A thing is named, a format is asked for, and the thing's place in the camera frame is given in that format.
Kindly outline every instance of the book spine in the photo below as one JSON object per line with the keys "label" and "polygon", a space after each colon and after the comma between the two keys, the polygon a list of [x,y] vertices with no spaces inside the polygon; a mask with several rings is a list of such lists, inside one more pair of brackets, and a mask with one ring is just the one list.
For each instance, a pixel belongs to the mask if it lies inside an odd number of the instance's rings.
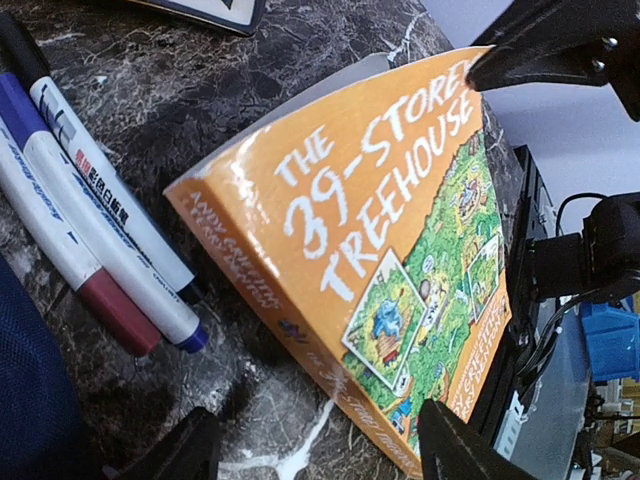
{"label": "book spine", "polygon": [[418,456],[288,299],[268,252],[237,228],[207,180],[184,179],[166,196],[245,301],[331,400],[409,477],[422,478]]}

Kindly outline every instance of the whiteboard marker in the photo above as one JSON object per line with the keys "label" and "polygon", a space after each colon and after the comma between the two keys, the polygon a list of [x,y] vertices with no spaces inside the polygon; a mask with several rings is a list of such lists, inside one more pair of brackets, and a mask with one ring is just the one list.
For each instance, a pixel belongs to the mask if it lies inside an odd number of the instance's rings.
{"label": "whiteboard marker", "polygon": [[149,320],[190,353],[208,340],[198,316],[122,233],[78,174],[18,79],[0,75],[0,116],[71,226]]}
{"label": "whiteboard marker", "polygon": [[71,289],[131,355],[149,354],[160,332],[122,291],[33,174],[0,118],[0,189]]}
{"label": "whiteboard marker", "polygon": [[91,191],[169,286],[185,301],[197,303],[201,292],[194,274],[168,244],[73,112],[51,79],[49,64],[27,29],[7,11],[0,12],[0,43],[9,68],[30,93],[42,118]]}

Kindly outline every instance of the orange book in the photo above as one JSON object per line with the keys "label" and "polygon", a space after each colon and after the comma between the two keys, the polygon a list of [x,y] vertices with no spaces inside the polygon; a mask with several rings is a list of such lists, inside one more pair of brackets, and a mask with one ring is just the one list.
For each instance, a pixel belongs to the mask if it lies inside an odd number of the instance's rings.
{"label": "orange book", "polygon": [[510,319],[484,47],[345,86],[217,150],[166,195],[307,372],[409,476],[426,398],[471,416]]}

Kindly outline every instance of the bolt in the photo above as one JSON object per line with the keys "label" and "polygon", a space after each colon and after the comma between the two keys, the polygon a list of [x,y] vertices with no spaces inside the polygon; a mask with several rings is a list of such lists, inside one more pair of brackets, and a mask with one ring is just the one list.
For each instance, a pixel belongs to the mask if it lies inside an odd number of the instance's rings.
{"label": "bolt", "polygon": [[602,43],[607,51],[611,51],[618,46],[618,39],[614,37],[602,37]]}
{"label": "bolt", "polygon": [[598,60],[597,58],[594,58],[593,60],[591,60],[591,65],[593,65],[593,69],[598,73],[603,71],[605,67],[604,62]]}

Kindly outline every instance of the black marble table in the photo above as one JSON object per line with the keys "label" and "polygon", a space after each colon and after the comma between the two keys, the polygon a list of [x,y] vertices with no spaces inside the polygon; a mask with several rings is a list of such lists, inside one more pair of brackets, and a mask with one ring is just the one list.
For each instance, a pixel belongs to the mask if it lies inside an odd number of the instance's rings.
{"label": "black marble table", "polygon": [[[55,333],[105,461],[126,466],[204,406],[223,421],[223,480],[404,478],[271,336],[161,192],[270,109],[370,53],[389,52],[399,65],[450,48],[418,0],[271,0],[249,39],[116,1],[2,7],[25,21],[79,116],[208,285],[206,351],[163,345],[135,360],[87,313],[0,195],[0,252]],[[522,171],[488,112],[485,123],[510,232]]]}

